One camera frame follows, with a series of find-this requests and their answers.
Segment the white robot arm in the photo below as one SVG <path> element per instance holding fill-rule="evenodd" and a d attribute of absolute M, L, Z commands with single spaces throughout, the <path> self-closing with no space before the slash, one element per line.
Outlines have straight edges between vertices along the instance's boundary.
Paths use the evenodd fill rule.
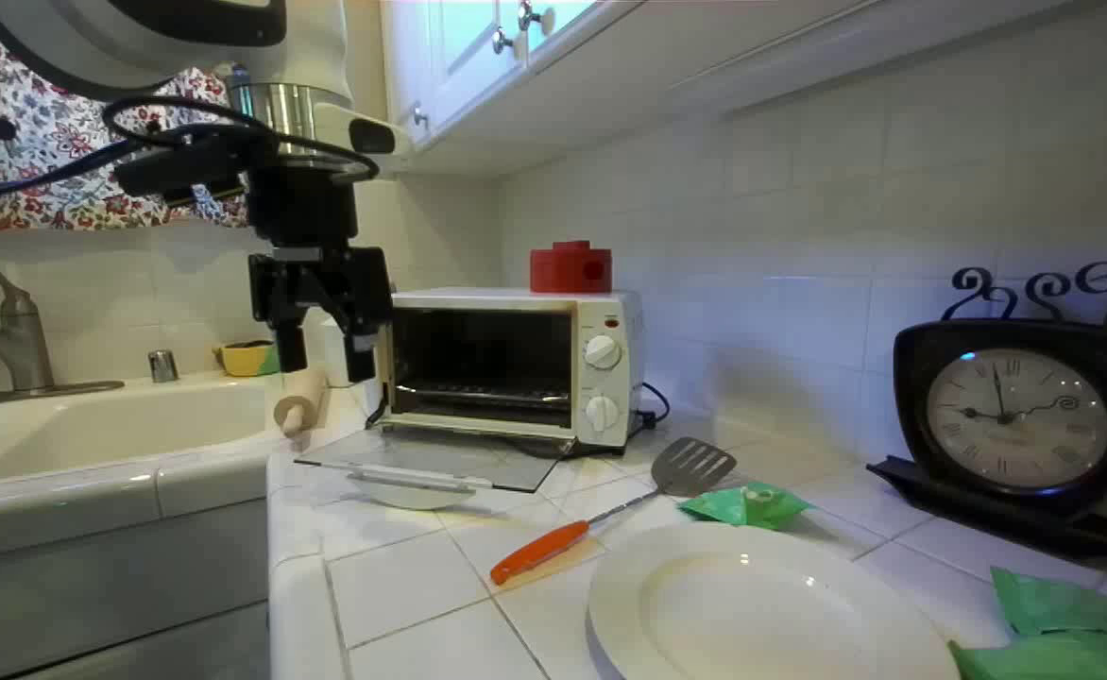
<path fill-rule="evenodd" d="M 43 81 L 101 101 L 114 140 L 26 192 L 110 168 L 129 198 L 246 202 L 269 255 L 250 257 L 250 308 L 280 367 L 308 367 L 304 323 L 327 309 L 346 373 L 375 373 L 393 313 L 387 255 L 354 245 L 354 187 L 398 151 L 349 83 L 346 0 L 0 0 L 0 47 Z"/>

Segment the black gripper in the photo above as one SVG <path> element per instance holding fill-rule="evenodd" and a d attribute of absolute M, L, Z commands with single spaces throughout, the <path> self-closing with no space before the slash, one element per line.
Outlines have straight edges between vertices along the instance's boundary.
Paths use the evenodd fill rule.
<path fill-rule="evenodd" d="M 250 175 L 250 228 L 269 255 L 250 260 L 252 319 L 271 326 L 275 367 L 308 369 L 304 319 L 320 308 L 349 335 L 349 381 L 375 378 L 375 339 L 390 323 L 387 257 L 353 245 L 361 235 L 354 187 L 318 168 L 264 168 Z"/>

